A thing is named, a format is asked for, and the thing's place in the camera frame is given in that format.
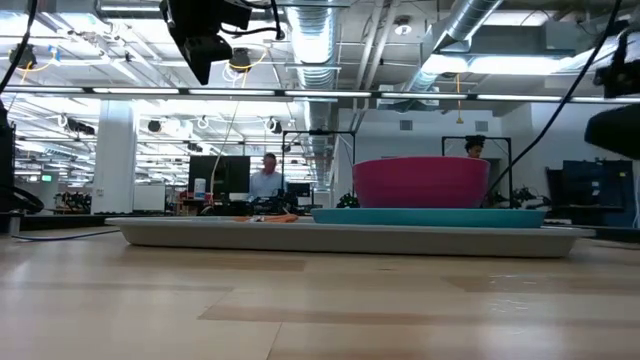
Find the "person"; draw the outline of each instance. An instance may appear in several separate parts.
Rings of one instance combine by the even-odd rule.
[[[464,146],[464,149],[467,150],[467,155],[472,159],[480,159],[482,155],[482,149],[484,149],[484,145],[480,141],[468,140],[467,144]]]
[[[278,195],[282,188],[282,174],[276,171],[278,160],[272,153],[267,153],[262,159],[262,170],[251,175],[249,182],[249,197],[251,199],[272,197]]]

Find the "white tray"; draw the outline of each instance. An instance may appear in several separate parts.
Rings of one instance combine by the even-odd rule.
[[[219,217],[113,218],[133,245],[373,254],[564,257],[591,230],[239,223]]]

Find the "pink bowl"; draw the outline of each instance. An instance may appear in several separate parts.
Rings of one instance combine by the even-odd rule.
[[[463,157],[371,160],[353,167],[353,183],[363,208],[477,208],[489,166]]]

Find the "black frame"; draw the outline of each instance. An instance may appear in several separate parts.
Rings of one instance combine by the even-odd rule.
[[[308,134],[308,135],[317,135],[317,136],[329,136],[329,135],[351,135],[353,138],[353,148],[352,148],[352,164],[356,163],[356,132],[355,131],[329,131],[329,130],[310,130],[310,131],[290,131],[284,130],[282,131],[282,161],[280,162],[280,171],[282,172],[282,181],[280,184],[280,189],[284,191],[284,158],[285,152],[284,148],[287,146],[287,135],[289,134]]]
[[[446,150],[446,142],[449,139],[462,139],[462,140],[467,140],[469,136],[443,136],[442,137],[442,156],[445,156],[445,150]],[[505,141],[507,143],[507,159],[509,161],[509,163],[507,164],[509,172],[508,172],[508,179],[509,179],[509,207],[513,208],[513,203],[511,202],[511,196],[513,194],[513,169],[511,168],[511,164],[513,162],[512,159],[512,153],[511,153],[511,138],[510,137],[495,137],[495,136],[482,136],[482,138],[484,140],[502,140]]]

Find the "table surface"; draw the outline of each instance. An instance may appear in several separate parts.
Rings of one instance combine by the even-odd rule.
[[[12,360],[640,359],[639,269],[640,252],[591,241],[567,259],[523,260],[146,248],[121,234],[0,238],[0,351]]]

